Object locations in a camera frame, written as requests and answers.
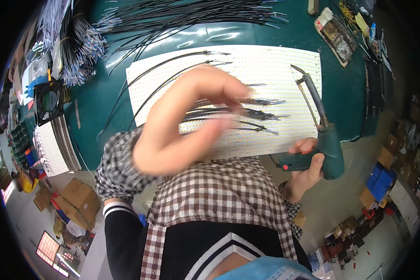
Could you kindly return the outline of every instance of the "black fan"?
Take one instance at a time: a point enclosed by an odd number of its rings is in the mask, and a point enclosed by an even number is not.
[[[60,81],[51,80],[34,87],[34,118],[38,126],[64,114],[64,94]]]

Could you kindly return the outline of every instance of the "right hand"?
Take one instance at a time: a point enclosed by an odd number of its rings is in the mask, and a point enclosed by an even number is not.
[[[317,138],[303,138],[295,142],[293,147],[288,148],[288,152],[292,154],[299,152],[308,153],[317,143]],[[321,168],[324,159],[324,154],[317,153],[313,155],[309,169],[305,171],[293,171],[291,173],[291,180],[286,183],[283,189],[283,194],[289,202],[298,202],[301,200],[303,194],[323,177]]]

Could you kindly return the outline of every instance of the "brown checkered apron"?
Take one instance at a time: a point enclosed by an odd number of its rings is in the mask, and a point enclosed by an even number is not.
[[[283,196],[258,157],[196,163],[164,178],[148,216],[142,280],[160,278],[167,227],[189,221],[274,229],[285,258],[297,260]]]

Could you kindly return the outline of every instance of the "left hand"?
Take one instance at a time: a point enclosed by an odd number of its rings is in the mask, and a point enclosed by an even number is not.
[[[181,137],[178,126],[187,110],[195,101],[207,98],[237,111],[241,106],[237,98],[246,98],[248,93],[249,88],[238,79],[213,66],[202,65],[183,74],[151,107],[133,150],[137,170],[162,176],[199,159],[234,125],[229,119],[211,119],[199,131]]]
[[[317,138],[303,138],[294,143],[293,147],[288,148],[288,152],[292,154],[310,152],[317,143]],[[301,200],[303,194],[322,178],[323,174],[321,168],[324,159],[324,154],[315,154],[313,155],[309,169],[292,172],[291,180],[286,183],[285,188],[283,189],[283,194],[289,202],[295,203]]]

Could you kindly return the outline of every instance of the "green workbench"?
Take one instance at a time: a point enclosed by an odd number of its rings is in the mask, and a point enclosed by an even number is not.
[[[105,3],[105,0],[97,0],[90,20],[96,22],[101,19],[101,14],[106,8],[123,5],[126,5],[126,2],[124,4]],[[307,5],[307,1],[297,0],[274,4],[274,11],[288,14],[289,23],[281,25],[282,28],[279,30],[268,26],[243,23],[194,26],[187,30],[189,31],[187,34],[178,34],[177,37],[173,36],[146,50],[140,59],[178,49],[227,44],[281,46],[319,52],[322,64],[322,100],[327,115],[330,122],[336,124],[340,139],[349,141],[360,134],[362,127],[365,84],[363,51],[357,48],[344,69],[332,50],[314,29],[315,17],[307,13]],[[339,14],[332,1],[319,1],[320,11],[327,6],[335,14]],[[206,34],[193,32],[198,29],[204,29]],[[119,45],[120,43],[113,43],[110,49],[113,50]],[[65,117],[72,126],[73,137],[90,169],[95,169],[99,165],[105,142],[116,132],[126,130],[133,115],[129,94],[126,91],[113,113],[109,126],[96,141],[97,133],[102,130],[126,79],[126,68],[133,61],[133,56],[129,57],[108,76],[107,74],[115,61],[123,54],[124,52],[117,53],[108,61],[101,59],[96,65],[96,76],[84,86],[72,88],[72,101],[78,100],[81,129],[78,129],[77,126],[75,107],[70,105],[65,109]],[[370,126],[372,128],[366,130],[367,135],[375,133],[376,122],[371,123]]]

